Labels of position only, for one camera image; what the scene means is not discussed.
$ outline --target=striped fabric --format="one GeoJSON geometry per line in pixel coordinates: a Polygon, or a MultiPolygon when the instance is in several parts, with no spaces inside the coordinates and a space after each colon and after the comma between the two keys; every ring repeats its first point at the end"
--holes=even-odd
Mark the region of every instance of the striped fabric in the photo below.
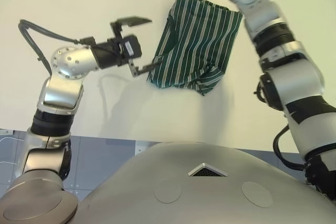
{"type": "Polygon", "coordinates": [[[205,95],[225,73],[242,15],[205,0],[176,0],[148,75],[158,88],[205,95]]]}

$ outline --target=white table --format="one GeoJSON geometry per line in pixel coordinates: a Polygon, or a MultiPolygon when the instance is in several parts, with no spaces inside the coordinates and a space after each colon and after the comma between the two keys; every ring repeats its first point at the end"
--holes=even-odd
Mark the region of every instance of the white table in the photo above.
{"type": "MultiPolygon", "coordinates": [[[[20,19],[56,33],[97,42],[112,37],[109,22],[138,15],[152,24],[126,29],[142,45],[137,65],[149,63],[175,0],[0,0],[0,127],[26,130],[32,122],[47,71],[17,29],[20,19]]],[[[236,9],[227,0],[210,0],[236,9]]],[[[274,0],[296,37],[303,41],[326,79],[325,98],[336,105],[336,0],[274,0]]],[[[46,57],[66,42],[31,32],[46,57]]],[[[242,23],[225,78],[206,97],[194,91],[158,90],[146,76],[133,79],[127,66],[91,73],[72,127],[73,135],[146,141],[198,141],[236,148],[271,150],[286,124],[281,112],[253,95],[261,74],[242,23]]],[[[287,134],[281,149],[296,152],[287,134]]]]}

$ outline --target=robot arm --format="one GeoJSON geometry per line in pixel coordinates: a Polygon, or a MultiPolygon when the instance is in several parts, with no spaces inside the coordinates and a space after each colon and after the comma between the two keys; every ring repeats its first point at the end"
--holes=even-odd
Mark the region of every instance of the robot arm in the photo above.
{"type": "Polygon", "coordinates": [[[122,25],[147,22],[137,17],[119,19],[111,23],[115,38],[100,44],[93,37],[81,39],[84,47],[64,47],[53,54],[47,68],[51,75],[26,132],[15,172],[18,178],[0,201],[0,223],[66,223],[75,214],[78,199],[63,190],[62,180],[70,171],[70,128],[83,94],[82,83],[89,72],[112,66],[128,64],[134,77],[154,68],[157,63],[142,70],[135,67],[133,59],[142,55],[140,44],[134,35],[121,36],[122,25]]]}
{"type": "Polygon", "coordinates": [[[265,100],[284,111],[308,182],[336,198],[336,108],[322,97],[324,80],[280,8],[270,0],[231,0],[260,57],[265,100]]]}

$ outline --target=black cable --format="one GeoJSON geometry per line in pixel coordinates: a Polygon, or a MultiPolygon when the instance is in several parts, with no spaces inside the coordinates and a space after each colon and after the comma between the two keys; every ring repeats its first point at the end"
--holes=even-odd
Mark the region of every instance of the black cable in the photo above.
{"type": "Polygon", "coordinates": [[[70,39],[67,37],[64,37],[62,35],[59,34],[55,34],[52,31],[49,31],[43,27],[40,27],[32,22],[29,22],[27,20],[21,19],[20,23],[18,25],[18,28],[22,34],[22,36],[25,38],[25,40],[28,42],[28,44],[31,46],[31,48],[34,50],[34,52],[37,54],[38,56],[38,60],[42,61],[43,65],[45,66],[45,68],[47,69],[47,71],[49,72],[49,74],[51,75],[51,67],[50,64],[48,62],[48,60],[46,59],[46,57],[44,56],[44,54],[42,53],[41,49],[37,46],[37,44],[34,42],[34,40],[32,39],[32,37],[30,36],[28,29],[32,29],[40,34],[43,34],[45,36],[48,36],[50,38],[53,39],[59,39],[59,40],[63,40],[63,41],[67,41],[67,42],[72,42],[74,44],[81,44],[80,41],[76,40],[76,39],[70,39]]]}
{"type": "Polygon", "coordinates": [[[257,89],[254,92],[254,94],[257,96],[257,98],[259,99],[260,102],[266,103],[265,98],[263,98],[261,96],[261,84],[260,84],[260,82],[258,83],[257,89]]]}
{"type": "Polygon", "coordinates": [[[283,156],[282,156],[282,153],[280,151],[280,148],[279,148],[279,140],[281,138],[282,135],[284,135],[287,131],[289,131],[289,125],[287,125],[285,128],[283,128],[279,133],[278,135],[276,135],[276,137],[274,138],[274,141],[273,141],[273,150],[274,150],[274,153],[275,155],[281,160],[281,162],[287,166],[288,168],[290,169],[293,169],[293,170],[303,170],[305,168],[305,165],[303,164],[296,164],[296,163],[292,163],[288,160],[286,160],[283,156]]]}

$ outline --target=vent grille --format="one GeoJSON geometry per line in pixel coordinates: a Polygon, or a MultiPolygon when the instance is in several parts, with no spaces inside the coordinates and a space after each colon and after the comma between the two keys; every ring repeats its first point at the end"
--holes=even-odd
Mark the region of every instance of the vent grille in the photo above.
{"type": "Polygon", "coordinates": [[[198,165],[188,175],[191,177],[227,177],[226,173],[206,163],[198,165]]]}
{"type": "Polygon", "coordinates": [[[221,174],[215,173],[212,170],[209,170],[207,168],[202,168],[197,173],[192,175],[193,177],[222,177],[221,174]]]}

